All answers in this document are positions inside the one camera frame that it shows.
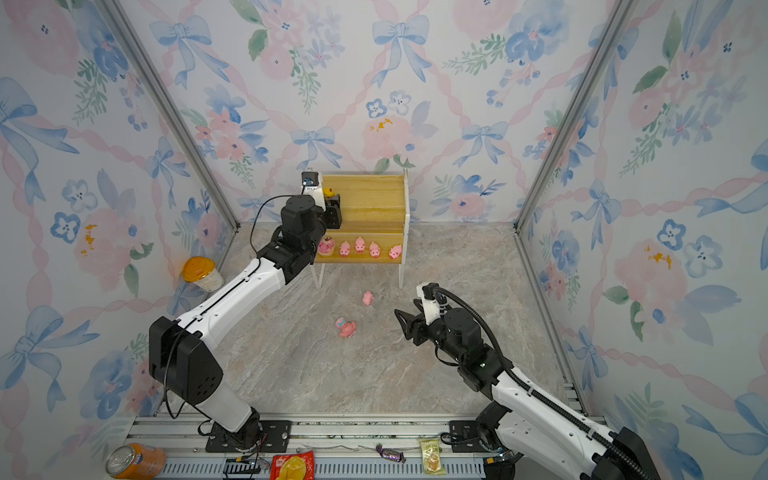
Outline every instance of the orange lid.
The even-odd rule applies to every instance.
[[[214,271],[216,264],[206,257],[192,257],[184,264],[182,274],[187,282],[197,282]]]

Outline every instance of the snack bag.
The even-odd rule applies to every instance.
[[[422,444],[422,463],[424,472],[429,475],[445,475],[445,468],[440,463],[440,440],[419,439]]]
[[[275,455],[270,480],[315,480],[315,455]]]

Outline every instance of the red snack package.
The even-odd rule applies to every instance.
[[[315,480],[315,454],[275,455],[270,480]]]

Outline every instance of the purple candy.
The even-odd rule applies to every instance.
[[[403,455],[402,452],[398,452],[397,450],[384,449],[381,444],[376,446],[376,451],[379,453],[379,455],[382,456],[382,458],[386,458],[392,462],[406,463],[406,456]]]

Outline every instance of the yellow snack packet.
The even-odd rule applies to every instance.
[[[445,468],[440,463],[440,440],[419,439],[422,446],[422,463],[428,475],[445,475]]]

